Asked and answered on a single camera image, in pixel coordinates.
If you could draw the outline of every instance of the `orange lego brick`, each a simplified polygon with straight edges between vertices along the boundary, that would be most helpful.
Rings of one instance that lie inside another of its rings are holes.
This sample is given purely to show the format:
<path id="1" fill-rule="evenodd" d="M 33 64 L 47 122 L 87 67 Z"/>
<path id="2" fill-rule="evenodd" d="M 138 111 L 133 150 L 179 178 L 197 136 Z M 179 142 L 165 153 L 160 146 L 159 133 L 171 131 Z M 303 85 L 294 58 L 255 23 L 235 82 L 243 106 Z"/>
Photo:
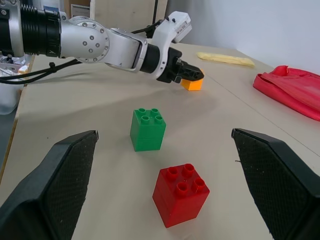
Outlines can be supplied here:
<path id="1" fill-rule="evenodd" d="M 189 80 L 182 79 L 181 86 L 187 89 L 188 91 L 198 91 L 198 90 L 201 90 L 203 81 L 204 81 L 203 78 L 197 81 L 189 81 Z"/>

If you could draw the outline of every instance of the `white table surface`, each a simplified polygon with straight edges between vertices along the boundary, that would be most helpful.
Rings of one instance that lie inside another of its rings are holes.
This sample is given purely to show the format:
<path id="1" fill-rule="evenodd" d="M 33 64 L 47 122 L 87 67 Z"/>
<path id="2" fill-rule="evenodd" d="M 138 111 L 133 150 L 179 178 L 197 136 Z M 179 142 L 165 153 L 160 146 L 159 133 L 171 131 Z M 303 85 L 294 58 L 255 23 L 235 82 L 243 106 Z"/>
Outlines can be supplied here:
<path id="1" fill-rule="evenodd" d="M 183 60 L 205 73 L 202 90 L 188 92 L 104 64 L 80 64 L 22 92 L 18 121 L 0 185 L 0 204 L 59 140 L 98 130 L 87 198 L 74 240 L 271 240 L 231 138 L 233 128 L 285 141 L 320 173 L 319 123 L 252 87 L 270 67 L 248 68 L 200 60 L 196 52 L 243 57 L 236 50 L 176 44 Z M 49 61 L 38 56 L 33 70 Z M 134 152 L 133 110 L 158 108 L 167 128 L 161 150 Z M 197 219 L 165 228 L 152 200 L 159 170 L 192 163 L 210 188 Z"/>

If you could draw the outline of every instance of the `robotic arm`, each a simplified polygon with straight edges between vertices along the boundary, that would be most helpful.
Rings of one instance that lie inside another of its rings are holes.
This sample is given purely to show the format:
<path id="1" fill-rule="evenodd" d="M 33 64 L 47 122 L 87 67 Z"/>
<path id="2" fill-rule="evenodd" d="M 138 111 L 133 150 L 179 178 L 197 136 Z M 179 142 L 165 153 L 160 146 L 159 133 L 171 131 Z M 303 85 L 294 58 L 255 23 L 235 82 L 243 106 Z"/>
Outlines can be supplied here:
<path id="1" fill-rule="evenodd" d="M 67 18 L 64 12 L 38 10 L 18 0 L 0 0 L 0 56 L 75 57 L 86 64 L 105 63 L 120 70 L 148 73 L 158 81 L 179 83 L 204 77 L 201 70 L 182 61 L 170 47 L 192 29 L 189 15 L 173 12 L 156 28 L 151 43 L 144 37 L 106 28 L 84 16 Z"/>

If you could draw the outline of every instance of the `red lego brick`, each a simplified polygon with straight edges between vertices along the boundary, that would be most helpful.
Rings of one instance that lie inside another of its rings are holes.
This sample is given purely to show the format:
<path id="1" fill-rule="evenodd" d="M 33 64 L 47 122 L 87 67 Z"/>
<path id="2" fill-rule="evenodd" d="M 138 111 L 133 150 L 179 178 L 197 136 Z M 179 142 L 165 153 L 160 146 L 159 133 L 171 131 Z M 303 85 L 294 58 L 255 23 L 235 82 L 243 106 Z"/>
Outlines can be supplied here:
<path id="1" fill-rule="evenodd" d="M 187 163 L 161 169 L 152 198 L 169 228 L 196 218 L 209 193 L 194 166 Z"/>

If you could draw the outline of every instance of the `red cloth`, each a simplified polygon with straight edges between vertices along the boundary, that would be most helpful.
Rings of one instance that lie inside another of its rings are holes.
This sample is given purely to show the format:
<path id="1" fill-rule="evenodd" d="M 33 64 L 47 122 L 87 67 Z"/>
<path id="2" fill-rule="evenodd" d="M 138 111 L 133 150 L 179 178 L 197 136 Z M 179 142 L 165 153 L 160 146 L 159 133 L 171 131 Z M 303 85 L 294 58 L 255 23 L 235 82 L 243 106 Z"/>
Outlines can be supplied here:
<path id="1" fill-rule="evenodd" d="M 278 66 L 256 76 L 253 87 L 268 97 L 320 121 L 320 76 L 312 72 Z"/>

